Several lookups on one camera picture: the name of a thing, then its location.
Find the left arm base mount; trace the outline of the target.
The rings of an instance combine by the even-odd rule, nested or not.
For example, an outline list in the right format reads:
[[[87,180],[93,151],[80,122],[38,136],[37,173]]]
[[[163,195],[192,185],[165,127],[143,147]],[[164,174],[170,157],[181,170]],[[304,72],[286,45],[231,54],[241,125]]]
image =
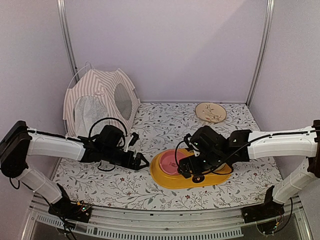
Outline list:
[[[74,220],[82,223],[88,223],[92,213],[92,205],[83,200],[78,202],[71,201],[64,188],[57,184],[61,191],[61,199],[54,204],[49,205],[48,213],[62,219]]]

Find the pink striped pet tent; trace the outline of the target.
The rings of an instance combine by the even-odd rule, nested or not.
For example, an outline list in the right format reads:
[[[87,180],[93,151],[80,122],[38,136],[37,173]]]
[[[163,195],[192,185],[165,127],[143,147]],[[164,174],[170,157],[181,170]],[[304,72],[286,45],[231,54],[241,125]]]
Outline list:
[[[72,88],[68,88],[63,102],[62,119],[70,137],[87,137],[92,125],[103,120],[92,130],[92,135],[110,124],[121,130],[130,131],[141,102],[136,87],[121,69],[102,71],[90,69]]]

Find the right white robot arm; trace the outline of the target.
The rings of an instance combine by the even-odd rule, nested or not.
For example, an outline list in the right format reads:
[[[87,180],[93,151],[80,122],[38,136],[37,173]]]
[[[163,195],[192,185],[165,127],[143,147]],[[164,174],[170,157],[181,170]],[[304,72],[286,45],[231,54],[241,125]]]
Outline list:
[[[191,156],[176,160],[177,171],[184,178],[217,174],[222,165],[273,157],[296,162],[286,178],[265,192],[258,213],[269,218],[289,198],[320,177],[320,122],[300,129],[283,131],[235,130],[224,137],[209,126],[186,135],[184,143]]]

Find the pink pet bowl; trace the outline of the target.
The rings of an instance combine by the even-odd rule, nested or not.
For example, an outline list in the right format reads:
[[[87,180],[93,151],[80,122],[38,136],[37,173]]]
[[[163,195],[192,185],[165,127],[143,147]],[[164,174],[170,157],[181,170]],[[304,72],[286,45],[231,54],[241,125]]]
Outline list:
[[[164,151],[161,154],[159,159],[159,167],[165,174],[168,174],[170,176],[179,175],[174,149]]]

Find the yellow bowl stand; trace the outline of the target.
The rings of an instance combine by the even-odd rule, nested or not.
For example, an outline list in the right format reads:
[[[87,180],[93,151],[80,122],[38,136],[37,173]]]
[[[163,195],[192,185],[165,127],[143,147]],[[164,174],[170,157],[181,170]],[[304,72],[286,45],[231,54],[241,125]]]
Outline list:
[[[184,178],[181,174],[168,175],[161,170],[159,165],[160,156],[165,151],[162,151],[159,154],[157,154],[150,164],[150,174],[153,180],[158,185],[164,188],[177,190],[219,185],[227,181],[228,178],[231,176],[231,174],[217,175],[214,173],[210,173],[205,176],[192,176],[190,178]]]

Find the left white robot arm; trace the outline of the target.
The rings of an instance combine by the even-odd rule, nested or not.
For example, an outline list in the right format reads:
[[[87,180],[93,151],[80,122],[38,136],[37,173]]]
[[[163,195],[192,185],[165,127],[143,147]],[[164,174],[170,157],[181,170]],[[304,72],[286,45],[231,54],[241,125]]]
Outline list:
[[[19,120],[0,142],[0,170],[10,179],[17,179],[33,192],[42,195],[63,216],[74,213],[74,205],[62,186],[27,164],[27,157],[65,158],[80,163],[107,162],[139,171],[150,163],[132,147],[139,135],[113,125],[105,125],[99,134],[89,131],[87,137],[66,137],[29,128]]]

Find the cream pet bowl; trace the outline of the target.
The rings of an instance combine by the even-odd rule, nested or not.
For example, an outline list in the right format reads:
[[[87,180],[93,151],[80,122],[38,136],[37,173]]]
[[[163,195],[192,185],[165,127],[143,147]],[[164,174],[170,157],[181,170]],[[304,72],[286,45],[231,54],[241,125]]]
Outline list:
[[[232,173],[232,171],[232,168],[228,164],[224,163],[217,169],[215,169],[212,173],[216,175],[229,175]]]

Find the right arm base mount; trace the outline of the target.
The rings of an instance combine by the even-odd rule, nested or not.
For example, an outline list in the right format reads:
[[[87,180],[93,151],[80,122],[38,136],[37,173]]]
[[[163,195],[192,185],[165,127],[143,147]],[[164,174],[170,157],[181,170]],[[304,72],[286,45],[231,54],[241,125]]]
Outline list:
[[[284,204],[277,203],[274,201],[274,188],[275,186],[272,185],[270,188],[267,189],[263,203],[243,207],[241,209],[241,214],[245,223],[262,221],[265,219],[280,216],[285,213]]]

